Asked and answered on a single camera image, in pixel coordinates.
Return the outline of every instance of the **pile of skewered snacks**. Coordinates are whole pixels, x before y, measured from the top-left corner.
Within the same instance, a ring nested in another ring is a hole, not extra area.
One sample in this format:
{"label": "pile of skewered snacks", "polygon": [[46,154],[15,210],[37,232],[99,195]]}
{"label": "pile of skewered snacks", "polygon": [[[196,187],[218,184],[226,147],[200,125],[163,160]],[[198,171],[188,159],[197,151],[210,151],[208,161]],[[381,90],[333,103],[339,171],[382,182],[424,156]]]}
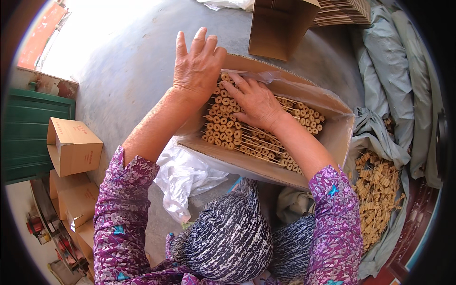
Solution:
{"label": "pile of skewered snacks", "polygon": [[[302,174],[297,163],[274,134],[236,120],[233,114],[244,110],[220,84],[222,80],[228,81],[236,87],[227,73],[221,74],[206,109],[208,114],[203,116],[207,122],[201,130],[202,139],[210,144],[219,145],[228,150],[237,150],[251,157]],[[290,113],[309,133],[317,135],[323,129],[322,124],[325,117],[317,111],[310,109],[302,102],[278,95],[274,96],[282,108]]]}
{"label": "pile of skewered snacks", "polygon": [[405,194],[394,201],[400,180],[392,161],[366,151],[355,162],[359,178],[353,188],[359,198],[363,249],[368,251],[381,238],[393,208],[402,208],[399,203]]}

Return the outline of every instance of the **white plastic bag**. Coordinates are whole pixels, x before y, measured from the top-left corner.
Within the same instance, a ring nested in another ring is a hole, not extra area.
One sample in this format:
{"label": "white plastic bag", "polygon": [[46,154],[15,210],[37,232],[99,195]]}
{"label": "white plastic bag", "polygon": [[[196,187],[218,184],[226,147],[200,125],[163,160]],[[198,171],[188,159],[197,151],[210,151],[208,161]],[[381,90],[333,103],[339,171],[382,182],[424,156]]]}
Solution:
{"label": "white plastic bag", "polygon": [[193,155],[192,150],[177,145],[172,137],[160,154],[154,182],[164,193],[163,207],[178,223],[191,218],[187,198],[212,189],[226,181],[228,172],[215,170]]}
{"label": "white plastic bag", "polygon": [[252,12],[254,9],[254,0],[197,0],[206,5],[209,9],[218,11],[223,7],[232,9],[243,9]]}

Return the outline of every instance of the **woman's left hand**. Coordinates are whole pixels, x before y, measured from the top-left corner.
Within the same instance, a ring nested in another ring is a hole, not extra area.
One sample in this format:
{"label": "woman's left hand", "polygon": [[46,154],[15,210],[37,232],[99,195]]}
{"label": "woman's left hand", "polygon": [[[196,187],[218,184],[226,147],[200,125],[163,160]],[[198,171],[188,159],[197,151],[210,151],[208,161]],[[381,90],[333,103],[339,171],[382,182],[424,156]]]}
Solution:
{"label": "woman's left hand", "polygon": [[211,97],[227,54],[223,47],[216,47],[217,36],[209,35],[206,39],[206,32],[205,27],[198,30],[188,53],[182,31],[177,34],[176,40],[172,89],[180,94],[184,102],[196,104],[197,108]]}

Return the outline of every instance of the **woman's right hand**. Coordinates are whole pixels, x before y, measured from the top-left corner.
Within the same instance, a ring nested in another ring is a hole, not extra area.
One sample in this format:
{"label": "woman's right hand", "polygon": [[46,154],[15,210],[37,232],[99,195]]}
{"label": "woman's right hand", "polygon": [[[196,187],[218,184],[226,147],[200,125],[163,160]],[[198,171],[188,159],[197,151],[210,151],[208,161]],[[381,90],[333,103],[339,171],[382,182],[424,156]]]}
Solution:
{"label": "woman's right hand", "polygon": [[275,128],[280,126],[281,119],[291,116],[282,109],[272,92],[262,82],[251,78],[244,80],[237,73],[228,74],[240,88],[238,90],[231,83],[222,81],[225,89],[245,111],[234,114],[240,121],[274,133]]}

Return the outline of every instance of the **forearm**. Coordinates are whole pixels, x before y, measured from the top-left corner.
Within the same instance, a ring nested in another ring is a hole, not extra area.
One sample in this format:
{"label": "forearm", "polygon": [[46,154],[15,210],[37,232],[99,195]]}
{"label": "forearm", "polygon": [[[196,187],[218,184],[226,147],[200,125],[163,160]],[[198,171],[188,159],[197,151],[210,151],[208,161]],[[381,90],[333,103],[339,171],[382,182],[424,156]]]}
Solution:
{"label": "forearm", "polygon": [[274,135],[290,153],[308,181],[323,167],[338,167],[326,148],[289,113],[283,112],[275,121]]}
{"label": "forearm", "polygon": [[185,100],[185,91],[170,88],[122,144],[124,165],[136,155],[156,162],[170,138],[200,106]]}

